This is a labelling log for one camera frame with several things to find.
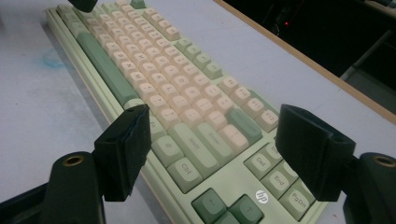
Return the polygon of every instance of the keyboard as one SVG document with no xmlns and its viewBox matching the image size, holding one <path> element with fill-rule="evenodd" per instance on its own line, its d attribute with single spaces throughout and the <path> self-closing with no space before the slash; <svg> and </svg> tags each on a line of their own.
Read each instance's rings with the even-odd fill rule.
<svg viewBox="0 0 396 224">
<path fill-rule="evenodd" d="M 140 0 L 48 8 L 49 27 L 109 122 L 150 107 L 141 174 L 174 223 L 315 223 L 275 147 L 278 112 Z"/>
</svg>

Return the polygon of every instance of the black object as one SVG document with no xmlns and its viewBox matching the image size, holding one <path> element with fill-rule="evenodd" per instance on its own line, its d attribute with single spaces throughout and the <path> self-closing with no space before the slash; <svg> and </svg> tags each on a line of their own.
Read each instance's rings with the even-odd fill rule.
<svg viewBox="0 0 396 224">
<path fill-rule="evenodd" d="M 106 223 L 102 196 L 125 201 L 149 153 L 149 107 L 125 110 L 94 145 L 57 160 L 48 184 L 0 203 L 0 223 Z"/>
<path fill-rule="evenodd" d="M 95 7 L 97 0 L 68 0 L 73 7 L 83 12 L 91 12 Z"/>
<path fill-rule="evenodd" d="M 346 194 L 348 224 L 396 223 L 396 160 L 365 153 L 353 156 L 355 143 L 312 113 L 282 105 L 276 148 L 318 201 L 336 202 Z"/>
</svg>

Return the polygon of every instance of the blue paint stain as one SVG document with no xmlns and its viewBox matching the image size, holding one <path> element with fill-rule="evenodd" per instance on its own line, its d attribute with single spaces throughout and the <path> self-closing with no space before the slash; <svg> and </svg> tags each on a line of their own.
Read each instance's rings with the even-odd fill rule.
<svg viewBox="0 0 396 224">
<path fill-rule="evenodd" d="M 55 49 L 50 49 L 43 56 L 44 64 L 51 68 L 60 68 L 64 67 L 64 63 L 59 57 L 58 53 Z"/>
</svg>

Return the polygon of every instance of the white table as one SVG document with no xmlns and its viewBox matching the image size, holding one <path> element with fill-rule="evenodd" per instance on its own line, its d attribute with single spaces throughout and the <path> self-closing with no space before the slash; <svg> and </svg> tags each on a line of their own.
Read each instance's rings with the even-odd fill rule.
<svg viewBox="0 0 396 224">
<path fill-rule="evenodd" d="M 47 182 L 62 155 L 92 151 L 108 125 L 47 25 L 45 9 L 58 4 L 67 2 L 1 3 L 0 202 Z M 394 115 L 261 28 L 253 29 L 251 21 L 246 24 L 211 0 L 147 4 L 275 108 L 290 104 L 313 112 L 357 142 L 357 157 L 366 151 L 396 157 Z M 345 223 L 344 199 L 331 203 L 318 223 Z M 106 203 L 106 218 L 167 222 L 141 179 L 126 203 Z"/>
</svg>

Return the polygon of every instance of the spacebar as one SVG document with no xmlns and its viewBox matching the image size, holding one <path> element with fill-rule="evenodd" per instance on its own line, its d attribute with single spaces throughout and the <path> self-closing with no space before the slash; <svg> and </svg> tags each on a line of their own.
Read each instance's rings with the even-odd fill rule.
<svg viewBox="0 0 396 224">
<path fill-rule="evenodd" d="M 138 98 L 137 93 L 91 34 L 79 34 L 77 42 L 121 106 Z"/>
</svg>

